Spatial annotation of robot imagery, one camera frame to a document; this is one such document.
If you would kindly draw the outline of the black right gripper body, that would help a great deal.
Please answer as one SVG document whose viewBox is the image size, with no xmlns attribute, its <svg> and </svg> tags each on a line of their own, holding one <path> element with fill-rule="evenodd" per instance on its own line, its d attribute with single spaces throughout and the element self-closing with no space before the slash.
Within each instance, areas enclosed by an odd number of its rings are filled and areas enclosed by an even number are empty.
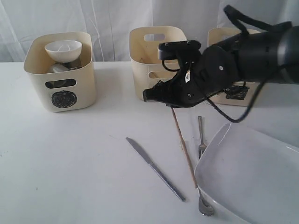
<svg viewBox="0 0 299 224">
<path fill-rule="evenodd" d="M 234 56 L 213 45 L 177 54 L 180 71 L 164 84 L 161 102 L 176 108 L 198 105 L 241 80 Z"/>
</svg>

